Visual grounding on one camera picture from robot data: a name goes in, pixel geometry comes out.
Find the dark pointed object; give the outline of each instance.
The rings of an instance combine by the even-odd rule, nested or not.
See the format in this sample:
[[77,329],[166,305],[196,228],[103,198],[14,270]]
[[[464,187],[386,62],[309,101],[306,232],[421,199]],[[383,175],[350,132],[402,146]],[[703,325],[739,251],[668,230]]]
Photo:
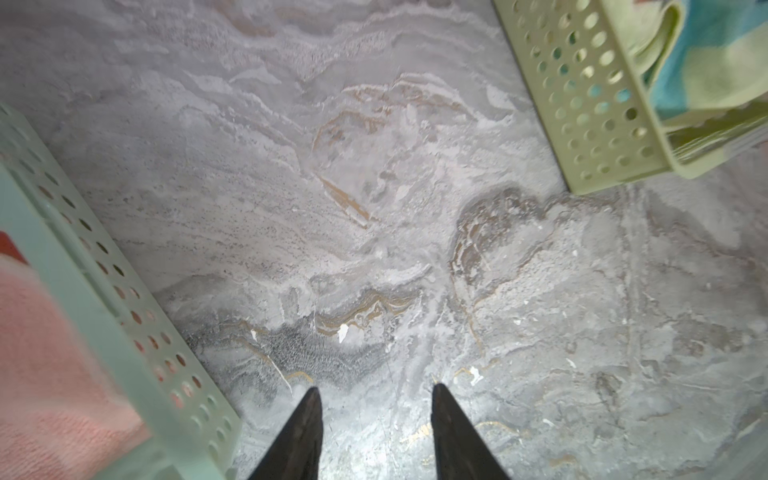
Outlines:
[[249,480],[317,480],[323,447],[323,404],[307,390]]
[[509,480],[442,383],[432,390],[438,480]]

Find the pink towel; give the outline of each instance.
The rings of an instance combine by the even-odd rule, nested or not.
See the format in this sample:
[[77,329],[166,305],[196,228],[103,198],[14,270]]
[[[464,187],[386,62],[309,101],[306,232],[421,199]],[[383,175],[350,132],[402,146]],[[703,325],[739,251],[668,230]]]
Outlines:
[[0,480],[87,480],[150,433],[19,260],[0,241]]

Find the perforated basket side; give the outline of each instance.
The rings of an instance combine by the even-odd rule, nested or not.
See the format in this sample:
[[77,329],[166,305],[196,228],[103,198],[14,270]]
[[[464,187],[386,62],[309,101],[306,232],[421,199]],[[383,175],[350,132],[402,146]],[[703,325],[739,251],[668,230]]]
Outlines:
[[494,0],[575,194],[669,171],[671,152],[600,0]]
[[29,123],[0,103],[0,227],[182,477],[224,478],[241,421]]

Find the gray marble countertop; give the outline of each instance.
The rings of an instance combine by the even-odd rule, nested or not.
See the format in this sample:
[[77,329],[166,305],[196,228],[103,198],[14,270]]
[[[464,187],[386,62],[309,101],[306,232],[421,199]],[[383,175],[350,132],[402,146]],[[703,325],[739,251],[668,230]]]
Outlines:
[[312,385],[322,478],[434,478],[437,381],[515,478],[693,478],[764,427],[766,155],[571,196],[490,2],[0,25],[0,98],[240,413],[241,478]]

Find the marble pattern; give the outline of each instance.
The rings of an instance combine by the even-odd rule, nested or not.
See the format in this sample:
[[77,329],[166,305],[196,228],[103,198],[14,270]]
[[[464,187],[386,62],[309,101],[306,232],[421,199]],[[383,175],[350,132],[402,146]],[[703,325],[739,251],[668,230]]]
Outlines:
[[434,478],[437,381],[515,478],[704,478],[765,438],[766,155],[571,196],[490,2],[0,25],[0,97],[242,416],[241,478],[311,385],[323,478]]

